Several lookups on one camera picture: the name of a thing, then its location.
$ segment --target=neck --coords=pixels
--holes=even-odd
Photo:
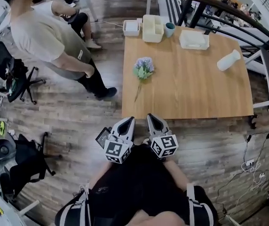
[[[23,13],[32,10],[31,4],[32,4],[31,0],[14,0],[10,5],[11,20],[14,20]]]

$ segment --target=hand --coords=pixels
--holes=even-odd
[[[93,66],[90,66],[89,69],[86,71],[87,78],[91,78],[95,73],[95,68]]]

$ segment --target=white vase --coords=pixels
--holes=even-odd
[[[230,68],[237,60],[241,58],[240,53],[237,50],[233,50],[229,55],[226,55],[217,62],[217,67],[221,71],[225,71]]]

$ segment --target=gray wood plank floor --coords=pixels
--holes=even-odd
[[[122,24],[125,19],[142,17],[146,10],[146,0],[92,0],[92,3],[99,21],[117,24]],[[152,0],[151,13],[158,14],[156,0]],[[47,83],[32,88],[37,105],[32,105],[28,98],[25,103],[19,100],[11,104],[4,102],[2,113],[12,122],[11,129],[15,129],[17,134],[23,133],[28,139],[40,141],[43,132],[50,132],[46,153],[63,155],[60,161],[49,161],[51,169],[56,171],[54,177],[47,174],[43,181],[28,184],[18,196],[18,207],[40,200],[41,204],[29,215],[44,225],[54,222],[55,214],[72,198],[72,193],[78,192],[79,185],[85,185],[106,162],[95,138],[104,126],[112,126],[121,118],[124,37],[120,27],[111,24],[100,24],[100,27],[94,37],[103,50],[93,51],[93,59],[105,85],[118,88],[118,95],[108,101],[96,101],[77,82],[57,76],[41,63],[22,54],[15,45],[6,43],[15,58],[23,59],[29,68],[37,66],[40,70],[34,77],[45,78]],[[266,81],[258,74],[249,75],[254,102],[264,101],[268,97]],[[267,140],[260,157],[259,170],[267,174],[262,189],[246,193],[253,174],[242,173],[220,190],[217,199],[217,190],[242,171],[240,165],[246,135],[269,130],[269,113],[266,111],[259,111],[256,131],[250,131],[246,121],[246,118],[168,121],[180,145],[175,160],[181,169],[192,182],[204,187],[212,202],[217,200],[223,203],[237,221],[254,212],[266,199],[269,190]],[[135,142],[142,142],[147,135],[146,122],[138,120]],[[253,136],[246,159],[258,157],[264,138],[264,134]],[[244,193],[235,208],[238,198]],[[222,205],[214,205],[222,217]]]

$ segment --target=wooden table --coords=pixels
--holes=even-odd
[[[125,38],[122,117],[146,118],[155,113],[164,119],[217,118],[253,114],[250,82],[243,57],[226,70],[217,61],[240,51],[237,41],[210,34],[208,50],[182,49],[176,27],[171,38],[145,43],[142,35]],[[139,80],[133,74],[138,58],[151,57],[155,73],[142,85],[135,102]]]

